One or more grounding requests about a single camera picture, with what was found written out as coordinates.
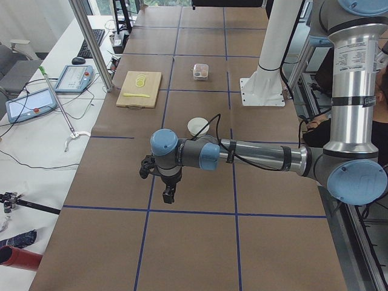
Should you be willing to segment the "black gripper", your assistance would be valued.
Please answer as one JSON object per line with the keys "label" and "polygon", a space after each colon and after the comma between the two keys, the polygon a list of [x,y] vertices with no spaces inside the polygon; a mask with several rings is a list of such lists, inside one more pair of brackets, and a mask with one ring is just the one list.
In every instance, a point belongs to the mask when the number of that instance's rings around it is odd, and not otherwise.
{"label": "black gripper", "polygon": [[146,179],[149,175],[159,176],[166,185],[162,197],[166,204],[175,202],[175,188],[182,178],[181,166],[168,166],[165,162],[158,161],[153,155],[147,155],[141,161],[139,170],[140,177]]}

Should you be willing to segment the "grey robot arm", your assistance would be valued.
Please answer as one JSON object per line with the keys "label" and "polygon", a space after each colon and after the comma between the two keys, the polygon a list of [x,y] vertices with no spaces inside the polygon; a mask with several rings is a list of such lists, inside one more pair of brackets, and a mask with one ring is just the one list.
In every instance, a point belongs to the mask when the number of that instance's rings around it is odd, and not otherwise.
{"label": "grey robot arm", "polygon": [[330,139],[323,148],[271,147],[210,135],[180,139],[160,129],[150,139],[140,176],[159,176],[166,185],[164,202],[171,204],[183,167],[215,170],[224,159],[314,179],[346,204],[373,202],[387,189],[387,173],[371,141],[378,40],[386,30],[386,1],[313,2],[310,36],[334,48]]}

